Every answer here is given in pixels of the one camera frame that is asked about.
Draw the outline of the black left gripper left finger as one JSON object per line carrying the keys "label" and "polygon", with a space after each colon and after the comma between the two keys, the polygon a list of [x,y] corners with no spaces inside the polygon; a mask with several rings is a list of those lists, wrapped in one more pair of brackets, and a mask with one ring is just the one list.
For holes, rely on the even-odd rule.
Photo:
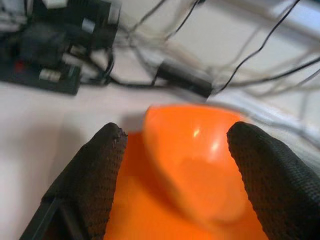
{"label": "black left gripper left finger", "polygon": [[69,239],[102,240],[127,142],[112,122],[95,133],[47,189],[20,239],[42,240],[59,213]]}

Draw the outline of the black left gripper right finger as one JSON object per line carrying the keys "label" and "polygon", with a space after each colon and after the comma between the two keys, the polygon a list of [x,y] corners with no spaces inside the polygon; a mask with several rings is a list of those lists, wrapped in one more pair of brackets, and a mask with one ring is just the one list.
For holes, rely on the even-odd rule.
{"label": "black left gripper right finger", "polygon": [[320,238],[320,178],[284,142],[238,121],[228,149],[245,191],[270,240]]}

